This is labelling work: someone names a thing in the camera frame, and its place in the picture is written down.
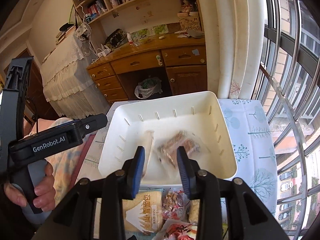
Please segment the clear bag red candies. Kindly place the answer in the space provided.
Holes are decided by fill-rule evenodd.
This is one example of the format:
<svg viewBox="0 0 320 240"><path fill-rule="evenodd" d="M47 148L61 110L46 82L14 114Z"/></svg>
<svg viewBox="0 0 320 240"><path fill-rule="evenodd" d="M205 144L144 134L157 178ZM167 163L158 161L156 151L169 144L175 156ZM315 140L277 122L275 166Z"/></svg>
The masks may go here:
<svg viewBox="0 0 320 240"><path fill-rule="evenodd" d="M168 191L163 198L162 217L164 220L173 219L186 221L189 199L183 190Z"/></svg>

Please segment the white red dongzao snack bag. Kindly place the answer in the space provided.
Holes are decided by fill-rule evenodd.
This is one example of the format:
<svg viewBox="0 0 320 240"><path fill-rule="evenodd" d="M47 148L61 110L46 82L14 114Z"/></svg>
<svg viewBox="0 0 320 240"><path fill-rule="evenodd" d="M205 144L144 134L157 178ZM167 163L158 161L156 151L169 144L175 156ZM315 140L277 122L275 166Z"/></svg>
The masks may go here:
<svg viewBox="0 0 320 240"><path fill-rule="evenodd" d="M194 240L197 226L180 220L168 219L153 239Z"/></svg>

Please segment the long white snack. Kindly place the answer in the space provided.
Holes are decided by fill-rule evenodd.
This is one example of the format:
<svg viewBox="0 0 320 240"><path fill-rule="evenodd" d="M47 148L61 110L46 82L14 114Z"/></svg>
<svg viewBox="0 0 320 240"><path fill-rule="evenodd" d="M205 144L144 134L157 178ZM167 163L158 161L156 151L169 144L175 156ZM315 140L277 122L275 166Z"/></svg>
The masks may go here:
<svg viewBox="0 0 320 240"><path fill-rule="evenodd" d="M144 151L145 151L145 160L144 160L142 177L144 177L146 174L146 170L150 160L150 154L152 152L153 142L154 142L154 131L153 130L145 131L142 137L142 143L140 144L141 146L144 147Z"/></svg>

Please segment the white plastic storage bin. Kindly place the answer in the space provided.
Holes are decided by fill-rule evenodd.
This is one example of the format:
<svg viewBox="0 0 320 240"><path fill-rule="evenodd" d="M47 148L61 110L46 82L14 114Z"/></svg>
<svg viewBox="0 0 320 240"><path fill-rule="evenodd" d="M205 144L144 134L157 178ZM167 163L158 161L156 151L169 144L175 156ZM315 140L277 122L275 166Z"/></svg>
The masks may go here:
<svg viewBox="0 0 320 240"><path fill-rule="evenodd" d="M208 156L195 158L201 169L221 179L237 172L233 146L221 107L213 92L197 92L127 103L114 111L105 138L98 170L106 177L133 158L145 131L154 131L150 160L142 185L176 186L178 170L168 173L158 159L156 146L180 130L194 133L210 149Z"/></svg>

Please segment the white curtain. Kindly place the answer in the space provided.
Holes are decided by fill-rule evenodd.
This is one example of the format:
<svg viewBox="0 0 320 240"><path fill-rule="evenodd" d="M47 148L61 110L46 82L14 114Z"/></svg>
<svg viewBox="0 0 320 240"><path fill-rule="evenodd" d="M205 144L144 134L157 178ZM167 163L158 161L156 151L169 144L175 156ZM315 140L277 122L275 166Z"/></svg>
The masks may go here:
<svg viewBox="0 0 320 240"><path fill-rule="evenodd" d="M197 0L206 41L208 90L250 99L264 39L263 0Z"/></svg>

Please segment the pastel floral blanket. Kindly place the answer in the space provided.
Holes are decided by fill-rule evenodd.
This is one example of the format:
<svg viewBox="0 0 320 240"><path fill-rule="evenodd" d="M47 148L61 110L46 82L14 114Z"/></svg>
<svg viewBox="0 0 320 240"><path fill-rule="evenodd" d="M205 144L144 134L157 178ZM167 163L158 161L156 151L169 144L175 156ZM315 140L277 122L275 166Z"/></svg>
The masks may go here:
<svg viewBox="0 0 320 240"><path fill-rule="evenodd" d="M44 178L36 183L34 204L43 211L51 211L75 184L83 158L85 147L91 136L87 135L83 143L69 150L46 158Z"/></svg>

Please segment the tree pattern tablecloth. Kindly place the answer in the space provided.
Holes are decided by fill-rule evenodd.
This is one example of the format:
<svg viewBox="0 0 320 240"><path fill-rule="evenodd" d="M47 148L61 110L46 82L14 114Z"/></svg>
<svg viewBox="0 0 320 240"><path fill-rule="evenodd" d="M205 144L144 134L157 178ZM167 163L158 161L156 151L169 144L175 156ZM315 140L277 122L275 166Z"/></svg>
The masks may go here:
<svg viewBox="0 0 320 240"><path fill-rule="evenodd" d="M270 127L263 107L258 100L218 99L237 162L235 177L243 179L274 216L277 207L277 165ZM111 122L117 107L133 101L116 102L107 113ZM105 137L110 123L100 129L95 137L89 137L80 157L83 164L76 178L97 180L103 178L98 164L103 151Z"/></svg>

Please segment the wooden bookshelf with books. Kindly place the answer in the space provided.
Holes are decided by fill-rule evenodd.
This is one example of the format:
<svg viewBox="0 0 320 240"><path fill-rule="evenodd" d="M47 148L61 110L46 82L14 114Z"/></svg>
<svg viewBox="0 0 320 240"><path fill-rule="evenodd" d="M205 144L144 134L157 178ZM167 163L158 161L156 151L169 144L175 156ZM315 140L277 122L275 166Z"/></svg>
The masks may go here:
<svg viewBox="0 0 320 240"><path fill-rule="evenodd" d="M180 0L72 0L82 18L93 12L90 9L96 1L101 1L105 10L88 24L92 29L92 39L102 42L121 29L125 33L151 28L162 24L179 24Z"/></svg>

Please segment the white plastic bag under desk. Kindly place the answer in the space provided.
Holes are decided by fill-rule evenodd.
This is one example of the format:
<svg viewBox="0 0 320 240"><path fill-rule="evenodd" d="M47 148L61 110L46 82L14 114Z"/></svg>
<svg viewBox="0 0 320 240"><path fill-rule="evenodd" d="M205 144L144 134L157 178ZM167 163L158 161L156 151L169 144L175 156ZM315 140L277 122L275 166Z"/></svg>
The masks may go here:
<svg viewBox="0 0 320 240"><path fill-rule="evenodd" d="M152 77L143 80L135 88L135 96L138 99L147 99L153 94L162 94L161 80L157 77Z"/></svg>

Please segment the wooden desk with drawers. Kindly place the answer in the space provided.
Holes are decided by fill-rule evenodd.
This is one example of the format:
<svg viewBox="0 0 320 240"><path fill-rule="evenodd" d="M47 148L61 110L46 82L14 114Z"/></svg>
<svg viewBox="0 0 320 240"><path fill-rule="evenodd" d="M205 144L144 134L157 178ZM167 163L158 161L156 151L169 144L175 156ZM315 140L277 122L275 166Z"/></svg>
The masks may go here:
<svg viewBox="0 0 320 240"><path fill-rule="evenodd" d="M140 46L127 43L89 65L87 72L108 103L137 100L135 88L154 77L162 89L154 98L205 91L205 39L167 34Z"/></svg>

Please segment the white lace covered furniture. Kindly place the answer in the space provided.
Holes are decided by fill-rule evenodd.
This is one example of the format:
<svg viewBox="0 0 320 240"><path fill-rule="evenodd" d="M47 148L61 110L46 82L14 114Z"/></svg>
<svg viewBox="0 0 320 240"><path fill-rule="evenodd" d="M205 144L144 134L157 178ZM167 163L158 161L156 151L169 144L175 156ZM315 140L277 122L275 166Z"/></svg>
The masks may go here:
<svg viewBox="0 0 320 240"><path fill-rule="evenodd" d="M40 67L44 96L59 116L83 119L110 109L87 72L95 59L89 42L71 33Z"/></svg>

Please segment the clear bag brown cake slices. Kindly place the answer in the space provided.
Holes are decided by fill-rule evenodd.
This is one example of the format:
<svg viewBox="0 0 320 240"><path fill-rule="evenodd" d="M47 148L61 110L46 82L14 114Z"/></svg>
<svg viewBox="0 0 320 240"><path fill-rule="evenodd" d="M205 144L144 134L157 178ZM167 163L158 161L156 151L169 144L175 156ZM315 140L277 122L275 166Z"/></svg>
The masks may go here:
<svg viewBox="0 0 320 240"><path fill-rule="evenodd" d="M156 153L160 163L168 173L178 170L177 149L182 146L190 159L208 156L210 149L192 132L180 130L175 135L159 143Z"/></svg>

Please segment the yellow snow bread package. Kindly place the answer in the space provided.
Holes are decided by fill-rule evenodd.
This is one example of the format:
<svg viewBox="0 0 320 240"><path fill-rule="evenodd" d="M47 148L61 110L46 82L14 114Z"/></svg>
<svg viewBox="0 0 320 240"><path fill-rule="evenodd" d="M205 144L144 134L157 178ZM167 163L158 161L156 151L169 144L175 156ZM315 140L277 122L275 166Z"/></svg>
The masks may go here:
<svg viewBox="0 0 320 240"><path fill-rule="evenodd" d="M134 200L122 200L122 205L126 231L150 235L161 230L162 191L142 191Z"/></svg>

